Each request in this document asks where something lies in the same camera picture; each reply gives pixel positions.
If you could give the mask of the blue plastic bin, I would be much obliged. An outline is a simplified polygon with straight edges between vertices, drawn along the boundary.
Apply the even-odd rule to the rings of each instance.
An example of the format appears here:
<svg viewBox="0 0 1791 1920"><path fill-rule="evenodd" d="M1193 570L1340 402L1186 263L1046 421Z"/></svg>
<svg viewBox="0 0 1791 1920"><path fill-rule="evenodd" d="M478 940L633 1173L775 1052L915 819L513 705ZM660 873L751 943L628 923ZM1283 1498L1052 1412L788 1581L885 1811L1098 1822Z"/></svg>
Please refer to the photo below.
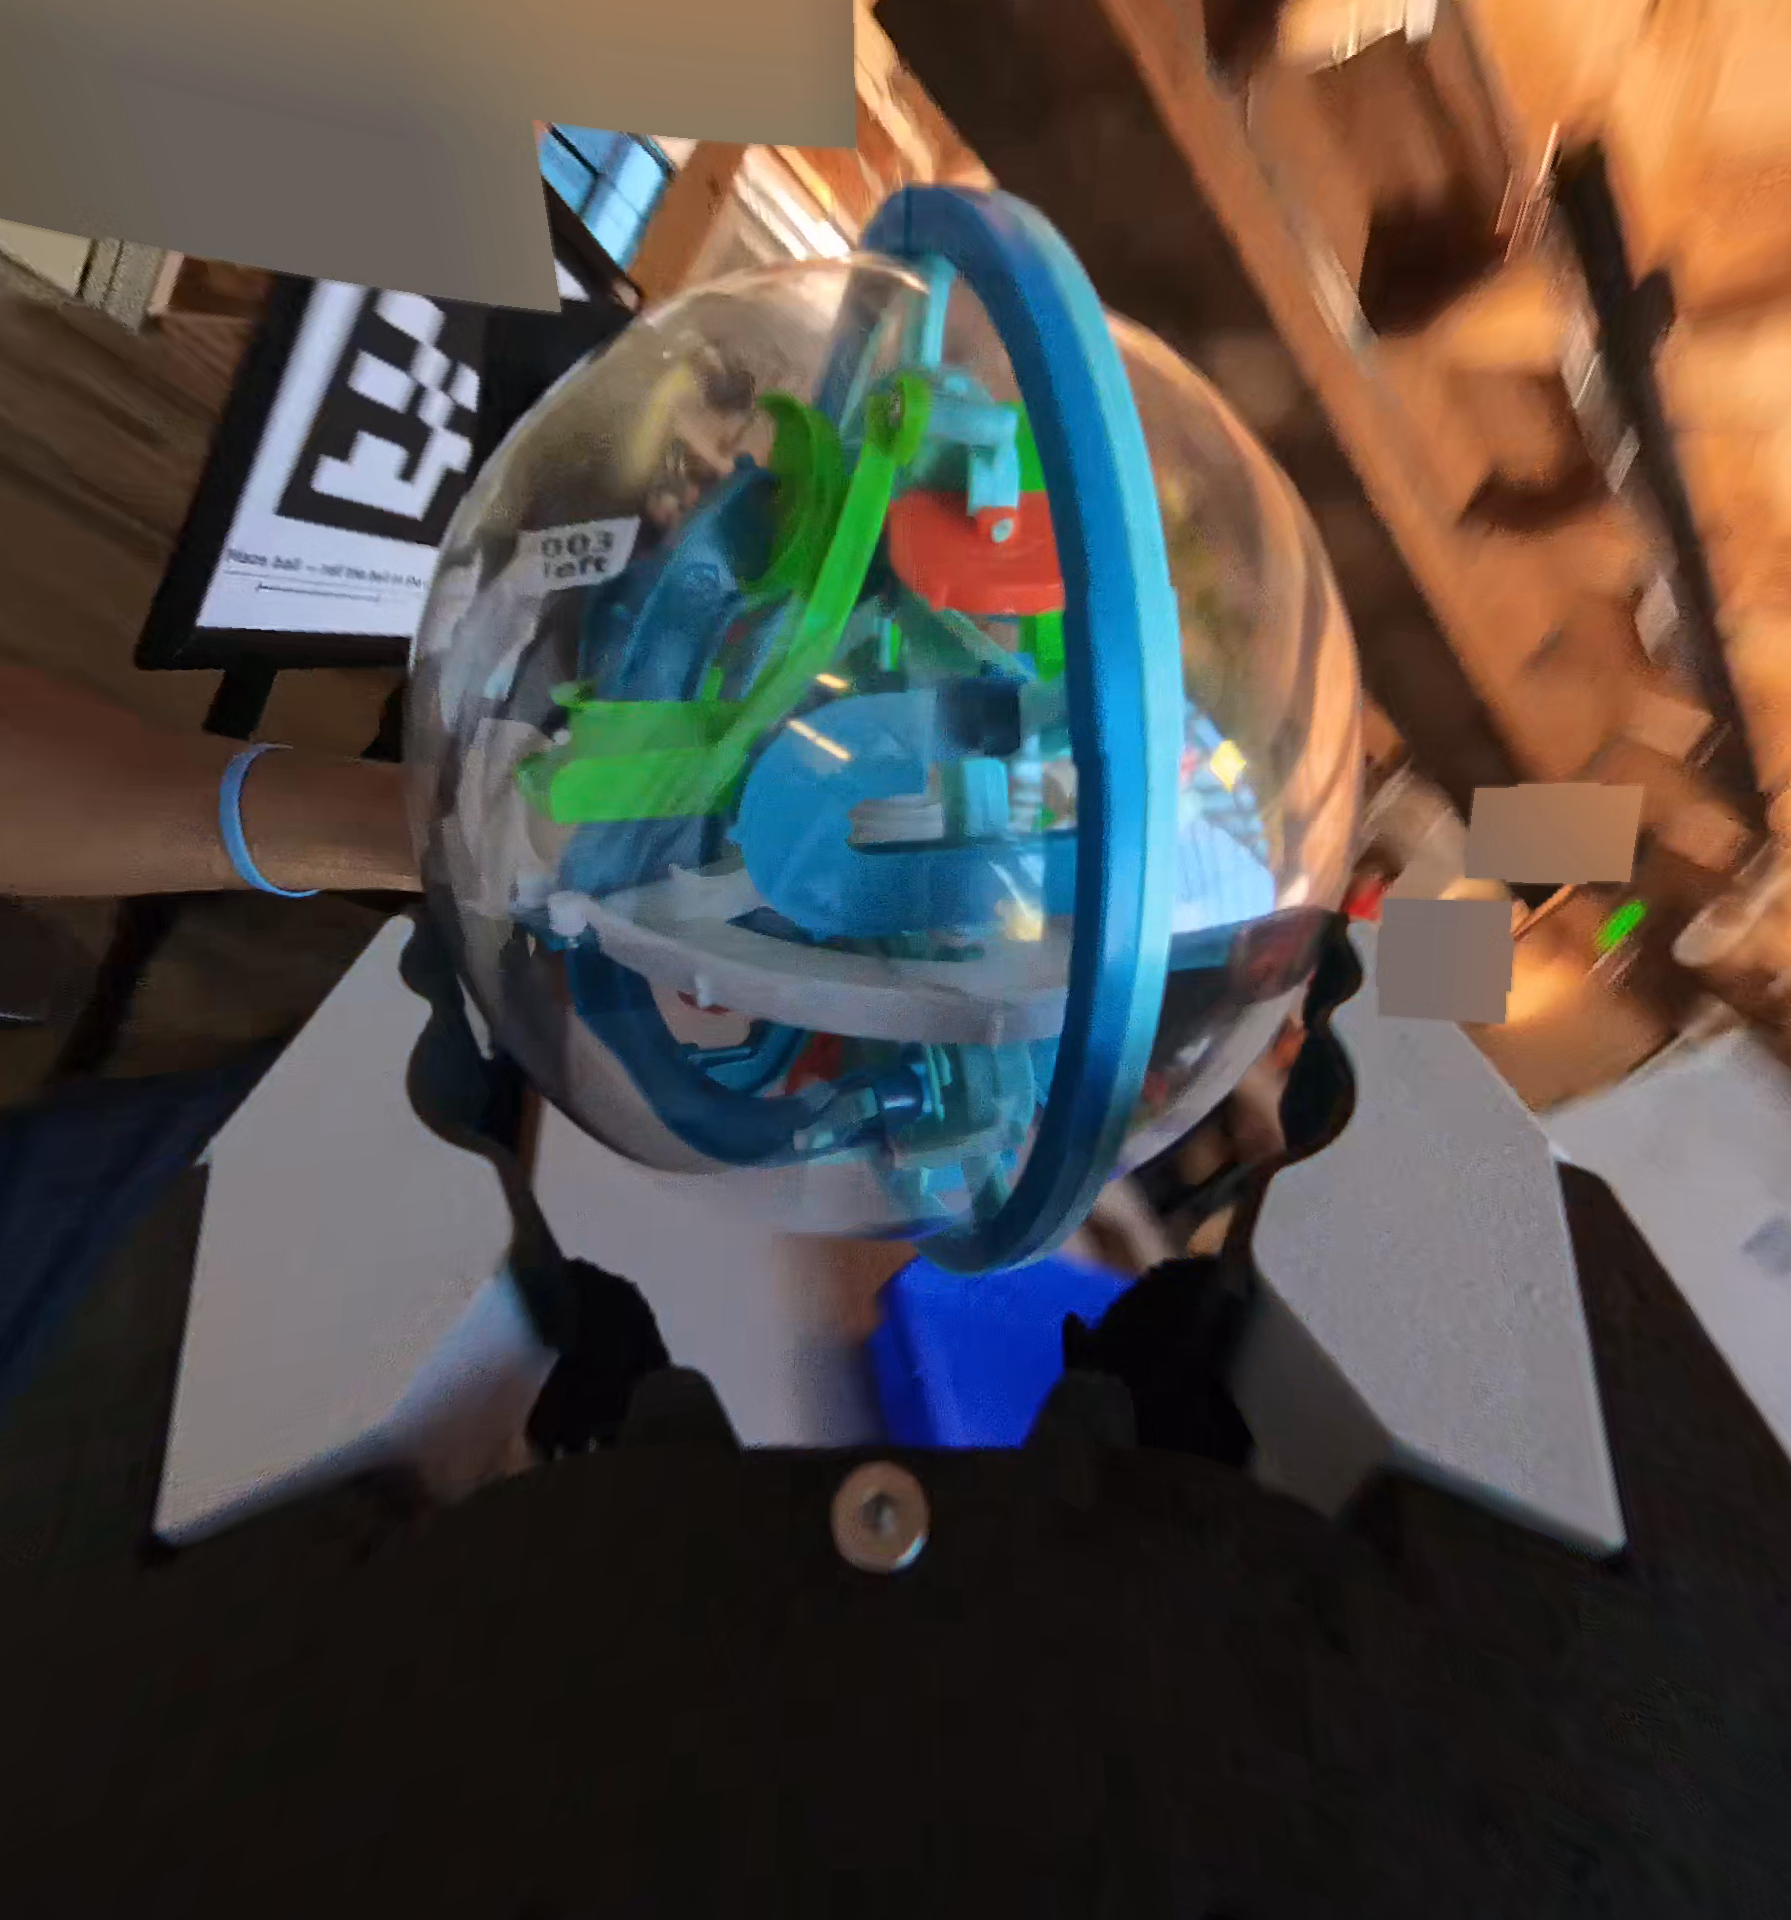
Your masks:
<svg viewBox="0 0 1791 1920"><path fill-rule="evenodd" d="M1071 1256L978 1277L908 1261L867 1340L883 1436L905 1449L1015 1449L1064 1371L1066 1322L1100 1325L1131 1287Z"/></svg>

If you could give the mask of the clear plastic maze ball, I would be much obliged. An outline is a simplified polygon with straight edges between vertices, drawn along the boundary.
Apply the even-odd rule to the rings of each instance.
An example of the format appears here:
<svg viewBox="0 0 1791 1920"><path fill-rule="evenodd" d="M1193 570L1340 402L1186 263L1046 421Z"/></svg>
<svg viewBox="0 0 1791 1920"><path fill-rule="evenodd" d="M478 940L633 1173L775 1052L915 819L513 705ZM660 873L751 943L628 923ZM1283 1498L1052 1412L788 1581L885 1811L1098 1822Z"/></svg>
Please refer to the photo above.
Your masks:
<svg viewBox="0 0 1791 1920"><path fill-rule="evenodd" d="M586 591L522 531L641 518ZM628 319L462 496L411 643L427 930L619 1160L968 1273L1266 1053L1352 864L1314 518L999 190Z"/></svg>

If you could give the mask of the black framed marker sign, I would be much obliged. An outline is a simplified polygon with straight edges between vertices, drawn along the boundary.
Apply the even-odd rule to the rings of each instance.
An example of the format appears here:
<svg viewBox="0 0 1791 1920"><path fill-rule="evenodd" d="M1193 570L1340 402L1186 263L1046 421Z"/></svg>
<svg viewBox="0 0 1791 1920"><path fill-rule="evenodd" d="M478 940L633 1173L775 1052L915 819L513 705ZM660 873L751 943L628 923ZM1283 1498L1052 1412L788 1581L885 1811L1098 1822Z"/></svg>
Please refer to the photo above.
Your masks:
<svg viewBox="0 0 1791 1920"><path fill-rule="evenodd" d="M596 323L635 294L558 274L557 313L285 274L235 369L135 641L146 672L397 664L485 455L488 327Z"/></svg>

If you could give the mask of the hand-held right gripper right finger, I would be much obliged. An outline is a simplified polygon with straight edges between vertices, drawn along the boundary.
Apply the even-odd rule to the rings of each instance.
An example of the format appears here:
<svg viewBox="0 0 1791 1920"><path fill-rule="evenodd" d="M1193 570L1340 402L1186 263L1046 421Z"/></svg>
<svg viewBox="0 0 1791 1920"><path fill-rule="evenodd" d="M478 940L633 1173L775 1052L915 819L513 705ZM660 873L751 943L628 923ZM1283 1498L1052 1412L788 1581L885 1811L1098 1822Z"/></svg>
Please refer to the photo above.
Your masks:
<svg viewBox="0 0 1791 1920"><path fill-rule="evenodd" d="M1333 1031L1340 1135L1282 1170L1251 1237L1261 1303L1231 1397L1264 1488L1337 1517L1402 1474L1594 1557L1627 1525L1557 1164L1447 1020L1372 982Z"/></svg>

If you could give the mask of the person's left forearm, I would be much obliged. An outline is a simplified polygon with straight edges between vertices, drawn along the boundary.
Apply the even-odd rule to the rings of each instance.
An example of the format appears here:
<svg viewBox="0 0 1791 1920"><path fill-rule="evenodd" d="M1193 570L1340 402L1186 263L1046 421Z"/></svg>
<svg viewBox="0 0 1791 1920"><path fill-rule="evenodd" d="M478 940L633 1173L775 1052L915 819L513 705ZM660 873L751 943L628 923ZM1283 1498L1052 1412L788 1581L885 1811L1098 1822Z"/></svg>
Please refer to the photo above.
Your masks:
<svg viewBox="0 0 1791 1920"><path fill-rule="evenodd" d="M182 732L91 688L0 660L0 896L129 899L249 891L216 838L216 783L242 743ZM421 889L401 775L288 749L244 791L260 869L288 889Z"/></svg>

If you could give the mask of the blue wristband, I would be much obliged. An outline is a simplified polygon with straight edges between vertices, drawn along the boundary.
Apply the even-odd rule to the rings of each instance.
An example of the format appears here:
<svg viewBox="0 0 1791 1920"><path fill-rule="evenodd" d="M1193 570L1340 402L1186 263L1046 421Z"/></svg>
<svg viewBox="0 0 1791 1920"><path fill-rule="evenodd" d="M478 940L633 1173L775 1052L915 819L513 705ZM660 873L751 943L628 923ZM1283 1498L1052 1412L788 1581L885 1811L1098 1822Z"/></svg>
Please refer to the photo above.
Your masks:
<svg viewBox="0 0 1791 1920"><path fill-rule="evenodd" d="M287 753L285 746L270 741L252 741L242 745L232 759L221 771L216 783L216 838L225 852L235 878L252 893L270 899L315 899L319 886L290 889L275 882L255 863L244 816L244 791L254 766L275 753Z"/></svg>

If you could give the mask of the dark blue jeans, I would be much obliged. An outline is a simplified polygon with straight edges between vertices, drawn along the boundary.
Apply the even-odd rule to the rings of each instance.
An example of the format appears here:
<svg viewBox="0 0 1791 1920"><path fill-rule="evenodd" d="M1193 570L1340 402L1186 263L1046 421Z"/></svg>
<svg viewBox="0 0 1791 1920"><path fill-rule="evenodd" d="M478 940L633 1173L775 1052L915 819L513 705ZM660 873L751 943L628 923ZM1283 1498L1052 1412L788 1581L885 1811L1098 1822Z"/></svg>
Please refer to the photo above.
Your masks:
<svg viewBox="0 0 1791 1920"><path fill-rule="evenodd" d="M0 1110L0 1411L283 1049L270 1042L209 1069L77 1079Z"/></svg>

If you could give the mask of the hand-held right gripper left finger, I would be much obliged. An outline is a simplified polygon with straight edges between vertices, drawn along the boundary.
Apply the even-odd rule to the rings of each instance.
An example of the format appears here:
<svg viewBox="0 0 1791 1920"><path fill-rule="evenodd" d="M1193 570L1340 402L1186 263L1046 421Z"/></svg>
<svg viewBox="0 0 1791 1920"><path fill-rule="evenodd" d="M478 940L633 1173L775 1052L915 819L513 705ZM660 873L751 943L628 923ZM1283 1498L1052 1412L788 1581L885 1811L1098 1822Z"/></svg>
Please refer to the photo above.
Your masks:
<svg viewBox="0 0 1791 1920"><path fill-rule="evenodd" d="M407 1097L409 932L370 940L211 1143L152 1517L170 1546L358 1474L455 1499L523 1471L551 1355L499 1181Z"/></svg>

